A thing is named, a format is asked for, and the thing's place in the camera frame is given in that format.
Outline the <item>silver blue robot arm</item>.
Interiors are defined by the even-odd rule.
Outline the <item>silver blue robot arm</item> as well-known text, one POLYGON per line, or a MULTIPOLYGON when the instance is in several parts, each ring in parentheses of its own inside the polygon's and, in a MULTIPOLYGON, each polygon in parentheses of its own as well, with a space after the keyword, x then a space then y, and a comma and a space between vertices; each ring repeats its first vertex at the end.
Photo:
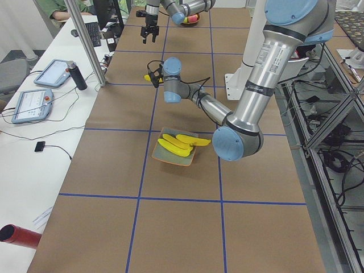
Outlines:
POLYGON ((145 25, 141 27, 140 31, 143 44, 147 43, 149 35, 152 35, 153 43, 159 35, 158 17, 160 5, 166 10, 174 24, 182 24, 185 18, 212 9, 215 5, 215 0, 196 0, 182 4, 170 0, 146 1, 145 9, 137 12, 139 16, 145 17, 145 25))
POLYGON ((325 43, 333 35, 335 1, 263 1, 254 8, 253 21, 263 22, 264 41, 234 111, 206 93, 199 84, 182 82, 181 61, 164 61, 164 100, 194 102, 220 127, 212 145, 223 160, 236 161, 257 153, 264 137, 259 121, 297 47, 325 43))

